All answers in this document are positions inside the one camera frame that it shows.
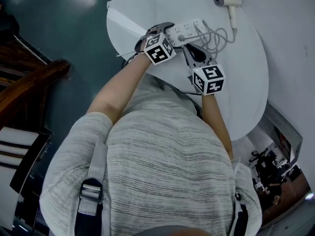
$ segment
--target wall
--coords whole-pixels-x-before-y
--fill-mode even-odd
[[[273,143],[272,139],[258,125],[248,133],[247,137],[259,153],[263,152]]]
[[[315,190],[315,0],[242,0],[269,67],[270,103],[302,135],[298,163]]]

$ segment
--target black strap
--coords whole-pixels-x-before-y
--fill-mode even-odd
[[[234,235],[244,236],[248,223],[248,212],[246,205],[241,205],[242,211],[238,213],[238,219],[235,225]]]
[[[83,189],[84,184],[92,185],[95,187],[102,187],[102,185],[96,179],[91,178],[91,179],[87,179],[83,181],[81,185],[81,191]],[[77,217],[75,220],[75,227],[74,227],[75,236],[86,236],[86,235],[101,236],[102,210],[103,210],[103,203],[102,203],[102,198],[100,197],[99,205],[97,206],[95,216],[86,215],[86,214],[77,212]]]

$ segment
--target fiducial marker cube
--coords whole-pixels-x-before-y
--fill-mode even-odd
[[[176,52],[163,33],[148,37],[143,51],[154,65],[167,61],[176,55]]]
[[[203,95],[223,89],[225,74],[221,65],[209,65],[192,69],[192,83]]]

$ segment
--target wrist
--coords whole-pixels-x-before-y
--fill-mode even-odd
[[[136,59],[138,60],[142,60],[144,61],[145,63],[149,63],[151,64],[151,60],[149,59],[149,57],[145,54],[145,53],[139,53],[137,56],[136,56]]]
[[[203,99],[215,98],[215,95],[214,94],[208,94],[208,95],[201,94],[201,98],[203,98]]]

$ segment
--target power outlet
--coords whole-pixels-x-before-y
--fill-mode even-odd
[[[192,39],[186,39],[184,41],[178,40],[178,36],[182,35],[184,37],[196,36],[197,32],[193,25],[196,25],[202,33],[205,33],[207,30],[202,23],[201,19],[194,19],[184,23],[176,24],[171,28],[166,30],[166,33],[169,35],[169,42],[173,47],[183,46],[190,42],[198,40],[198,37]]]

